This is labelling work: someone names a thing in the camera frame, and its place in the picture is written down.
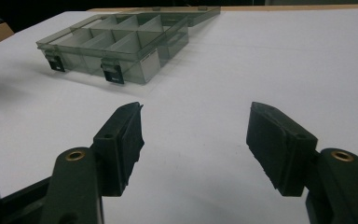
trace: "dark background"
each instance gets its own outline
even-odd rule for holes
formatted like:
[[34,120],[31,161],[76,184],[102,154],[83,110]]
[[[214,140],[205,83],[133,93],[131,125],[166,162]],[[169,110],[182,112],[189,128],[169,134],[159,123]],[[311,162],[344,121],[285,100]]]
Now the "dark background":
[[97,7],[251,6],[253,0],[3,0],[0,18],[16,33],[64,11]]

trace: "plastic organizer case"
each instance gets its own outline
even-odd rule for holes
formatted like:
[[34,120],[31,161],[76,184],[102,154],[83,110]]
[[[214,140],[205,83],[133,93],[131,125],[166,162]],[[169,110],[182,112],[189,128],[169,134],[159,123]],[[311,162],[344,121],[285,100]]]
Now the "plastic organizer case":
[[36,42],[51,69],[147,83],[188,43],[188,27],[220,7],[151,7],[98,14]]

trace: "white tabletop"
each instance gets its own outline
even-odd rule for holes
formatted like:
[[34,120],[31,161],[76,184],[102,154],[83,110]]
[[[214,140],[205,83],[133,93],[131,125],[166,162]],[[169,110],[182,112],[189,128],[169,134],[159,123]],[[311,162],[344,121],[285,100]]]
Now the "white tabletop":
[[358,9],[222,12],[190,30],[146,85],[51,70],[36,41],[96,12],[65,12],[0,43],[0,195],[89,147],[121,105],[140,102],[145,146],[106,223],[309,223],[245,143],[251,102],[273,105],[358,155]]

